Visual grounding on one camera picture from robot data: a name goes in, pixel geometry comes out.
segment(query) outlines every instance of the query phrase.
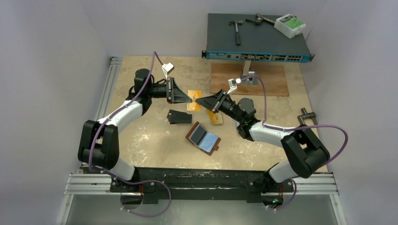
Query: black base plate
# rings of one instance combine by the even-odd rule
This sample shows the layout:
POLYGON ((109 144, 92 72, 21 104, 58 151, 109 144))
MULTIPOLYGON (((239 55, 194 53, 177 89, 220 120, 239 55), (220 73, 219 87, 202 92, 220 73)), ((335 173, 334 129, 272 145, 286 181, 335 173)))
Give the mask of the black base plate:
MULTIPOLYGON (((242 200, 247 203, 261 203, 261 190, 264 186, 264 171, 246 170, 199 170, 136 167, 133 182, 144 180, 163 181, 171 190, 174 200, 242 200)), ((275 184, 268 192, 278 193, 281 185, 284 192, 293 192, 288 185, 291 180, 275 184)), ((111 192, 138 192, 138 186, 130 187, 123 183, 111 185, 111 192)), ((143 204, 156 204, 160 199, 168 199, 167 190, 161 184, 144 184, 143 204)))

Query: beige tabletop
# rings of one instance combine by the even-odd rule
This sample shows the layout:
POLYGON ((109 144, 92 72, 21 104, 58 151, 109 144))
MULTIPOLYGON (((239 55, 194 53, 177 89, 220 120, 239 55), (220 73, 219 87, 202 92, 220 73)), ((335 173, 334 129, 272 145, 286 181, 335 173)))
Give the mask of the beige tabletop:
MULTIPOLYGON (((175 78, 184 91, 201 90, 202 96, 210 94, 210 67, 217 60, 197 57, 161 57, 163 63, 171 62, 175 69, 170 76, 175 78)), ((150 56, 125 56, 111 98, 109 113, 118 108, 134 85, 135 71, 149 69, 150 56)), ((288 97, 267 97, 267 123, 284 127, 299 125, 297 116, 305 107, 311 112, 308 95, 298 63, 273 63, 283 65, 290 95, 288 97)), ((164 78, 161 66, 156 60, 152 74, 155 80, 164 78)), ((232 99, 251 98, 257 110, 256 117, 264 119, 264 97, 232 95, 232 99)), ((120 156, 134 166, 171 167, 192 169, 266 170, 277 162, 286 160, 282 148, 262 142, 242 139, 232 119, 222 115, 224 124, 212 125, 206 110, 187 111, 187 104, 168 104, 166 99, 152 99, 146 114, 125 128, 119 135, 120 156), (192 114, 192 124, 170 125, 166 118, 169 109, 192 114), (193 124, 199 121, 209 132, 219 136, 219 149, 209 156, 195 148, 185 139, 193 124)), ((324 166, 318 170, 327 172, 324 166)))

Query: hammer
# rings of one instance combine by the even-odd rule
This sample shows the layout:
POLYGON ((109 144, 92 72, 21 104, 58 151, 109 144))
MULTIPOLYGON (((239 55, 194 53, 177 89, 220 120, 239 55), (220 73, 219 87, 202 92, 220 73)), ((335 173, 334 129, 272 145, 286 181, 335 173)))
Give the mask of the hammer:
POLYGON ((271 19, 268 19, 268 18, 265 18, 260 13, 256 13, 256 20, 255 21, 246 19, 246 22, 251 22, 251 23, 254 23, 255 25, 260 25, 263 21, 266 22, 266 23, 271 24, 272 26, 275 25, 275 21, 273 21, 271 19))
POLYGON ((230 23, 229 23, 229 25, 232 25, 232 24, 235 24, 235 42, 236 42, 236 45, 240 45, 241 44, 241 42, 240 42, 240 35, 239 35, 239 30, 237 29, 237 25, 239 24, 239 25, 242 25, 243 24, 243 21, 241 21, 241 20, 239 20, 239 21, 231 21, 230 23))
POLYGON ((299 115, 297 119, 300 121, 300 124, 305 124, 304 120, 306 119, 312 119, 315 125, 318 125, 316 122, 316 114, 314 112, 307 113, 307 110, 305 108, 301 108, 301 111, 303 112, 302 115, 299 115))

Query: wooden board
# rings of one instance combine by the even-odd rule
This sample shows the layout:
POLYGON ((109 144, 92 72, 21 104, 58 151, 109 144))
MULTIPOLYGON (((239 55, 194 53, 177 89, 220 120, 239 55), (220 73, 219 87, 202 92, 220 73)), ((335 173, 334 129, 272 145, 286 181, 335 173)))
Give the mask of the wooden board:
MULTIPOLYGON (((243 65, 241 63, 212 63, 211 65, 211 93, 217 93, 220 89, 228 91, 228 79, 239 78, 243 65)), ((265 84, 267 96, 289 96, 287 81, 283 66, 252 62, 251 69, 257 71, 265 84)), ((239 84, 235 95, 264 95, 262 85, 239 84)))

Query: green label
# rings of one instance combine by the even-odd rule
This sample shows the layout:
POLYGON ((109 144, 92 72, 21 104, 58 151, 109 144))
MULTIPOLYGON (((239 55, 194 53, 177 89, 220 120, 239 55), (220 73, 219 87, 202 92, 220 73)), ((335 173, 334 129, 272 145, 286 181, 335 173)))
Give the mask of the green label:
POLYGON ((296 17, 294 17, 292 15, 288 15, 287 17, 282 18, 281 22, 283 22, 284 24, 286 24, 288 27, 290 27, 292 29, 304 24, 303 22, 301 22, 300 20, 298 20, 296 17))

